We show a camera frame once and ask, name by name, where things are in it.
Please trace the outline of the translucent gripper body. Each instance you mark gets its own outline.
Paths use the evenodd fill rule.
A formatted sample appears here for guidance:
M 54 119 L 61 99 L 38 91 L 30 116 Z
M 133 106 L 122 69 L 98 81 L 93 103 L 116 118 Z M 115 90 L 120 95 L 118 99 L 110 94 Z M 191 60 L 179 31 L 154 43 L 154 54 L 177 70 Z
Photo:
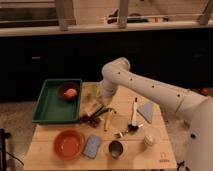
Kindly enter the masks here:
M 103 107 L 106 107 L 110 103 L 110 99 L 107 97 L 103 97 L 99 91 L 99 95 L 95 99 L 91 99 L 88 95 L 87 99 L 84 100 L 83 102 L 83 107 L 82 107 L 82 114 L 86 115 L 85 109 L 90 105 L 94 103 L 101 103 Z

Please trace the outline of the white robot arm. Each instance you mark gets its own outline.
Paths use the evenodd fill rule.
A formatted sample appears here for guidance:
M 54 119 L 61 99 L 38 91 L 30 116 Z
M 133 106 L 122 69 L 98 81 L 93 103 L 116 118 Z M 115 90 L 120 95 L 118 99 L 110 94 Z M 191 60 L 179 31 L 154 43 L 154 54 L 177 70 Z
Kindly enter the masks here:
M 111 103 L 118 86 L 172 110 L 190 124 L 184 171 L 213 171 L 213 97 L 136 75 L 130 62 L 120 57 L 102 67 L 97 100 Z

